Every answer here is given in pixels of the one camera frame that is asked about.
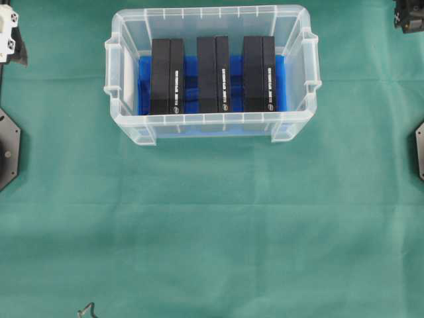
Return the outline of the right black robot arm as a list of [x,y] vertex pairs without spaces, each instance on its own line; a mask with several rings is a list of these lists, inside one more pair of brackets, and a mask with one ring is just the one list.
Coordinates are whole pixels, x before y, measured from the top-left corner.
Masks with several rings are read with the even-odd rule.
[[394,26],[404,34],[423,32],[423,0],[395,0]]

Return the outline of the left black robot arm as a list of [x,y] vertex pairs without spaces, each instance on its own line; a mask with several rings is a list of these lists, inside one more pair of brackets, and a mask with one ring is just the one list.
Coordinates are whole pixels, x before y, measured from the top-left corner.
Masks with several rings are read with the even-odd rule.
[[28,54],[19,29],[19,14],[10,1],[1,1],[1,65],[28,66]]

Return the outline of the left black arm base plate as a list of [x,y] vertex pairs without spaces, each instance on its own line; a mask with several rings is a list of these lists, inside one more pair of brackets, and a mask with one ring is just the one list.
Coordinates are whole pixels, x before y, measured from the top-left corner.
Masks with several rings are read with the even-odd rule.
[[19,174],[21,128],[1,109],[1,179],[0,190],[9,185]]

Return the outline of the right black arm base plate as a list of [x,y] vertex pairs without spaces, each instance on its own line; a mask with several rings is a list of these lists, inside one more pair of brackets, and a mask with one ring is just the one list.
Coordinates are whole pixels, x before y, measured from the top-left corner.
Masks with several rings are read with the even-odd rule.
[[423,122],[408,134],[406,145],[409,171],[423,182]]

